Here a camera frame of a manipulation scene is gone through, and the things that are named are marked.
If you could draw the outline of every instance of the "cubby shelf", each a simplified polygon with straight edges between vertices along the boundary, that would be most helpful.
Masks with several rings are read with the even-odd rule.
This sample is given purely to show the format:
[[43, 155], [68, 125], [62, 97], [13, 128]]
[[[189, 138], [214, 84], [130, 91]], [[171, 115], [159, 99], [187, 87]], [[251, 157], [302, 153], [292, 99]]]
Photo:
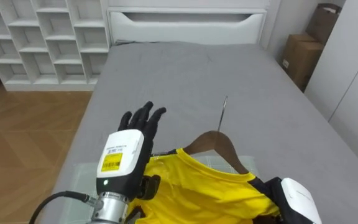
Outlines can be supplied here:
[[8, 91], [92, 90], [109, 52], [102, 0], [0, 0]]

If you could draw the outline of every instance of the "yellow shirt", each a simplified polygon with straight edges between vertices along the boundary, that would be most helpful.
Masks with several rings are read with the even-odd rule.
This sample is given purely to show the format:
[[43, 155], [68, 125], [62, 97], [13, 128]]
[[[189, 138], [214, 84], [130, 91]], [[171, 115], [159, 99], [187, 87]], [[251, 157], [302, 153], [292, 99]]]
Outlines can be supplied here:
[[128, 212], [140, 206], [145, 213], [137, 224], [252, 223], [259, 215], [278, 214], [278, 207], [249, 183], [256, 179], [250, 172], [220, 172], [183, 149], [176, 152], [150, 158], [145, 175], [159, 175], [161, 182], [152, 200], [130, 203]]

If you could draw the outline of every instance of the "barcode sticker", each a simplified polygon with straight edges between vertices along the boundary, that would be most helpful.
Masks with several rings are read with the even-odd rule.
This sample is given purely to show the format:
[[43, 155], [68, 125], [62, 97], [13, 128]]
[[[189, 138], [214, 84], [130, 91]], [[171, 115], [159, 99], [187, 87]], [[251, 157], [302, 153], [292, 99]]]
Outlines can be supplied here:
[[119, 170], [122, 153], [108, 154], [104, 157], [102, 172]]

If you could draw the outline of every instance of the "wooden hanger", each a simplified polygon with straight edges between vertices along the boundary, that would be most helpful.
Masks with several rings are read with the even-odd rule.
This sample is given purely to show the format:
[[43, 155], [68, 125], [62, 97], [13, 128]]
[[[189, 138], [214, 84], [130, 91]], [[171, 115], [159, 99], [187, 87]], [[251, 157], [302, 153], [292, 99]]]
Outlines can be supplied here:
[[233, 143], [225, 134], [219, 131], [207, 131], [198, 136], [189, 146], [183, 149], [192, 155], [199, 152], [215, 150], [226, 162], [230, 164], [239, 174], [249, 171], [241, 164]]

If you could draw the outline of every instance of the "robotic hand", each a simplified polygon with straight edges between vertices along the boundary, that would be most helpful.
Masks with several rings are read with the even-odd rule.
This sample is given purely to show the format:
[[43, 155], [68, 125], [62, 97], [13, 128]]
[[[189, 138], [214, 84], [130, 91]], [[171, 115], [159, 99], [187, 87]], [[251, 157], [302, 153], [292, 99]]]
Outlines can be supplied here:
[[144, 176], [144, 170], [152, 153], [158, 121], [167, 110], [160, 108], [149, 119], [152, 107], [149, 101], [133, 116], [126, 112], [118, 132], [108, 137], [96, 178], [102, 206], [95, 207], [89, 224], [122, 223], [130, 201], [136, 197], [150, 200], [157, 193], [160, 177]]

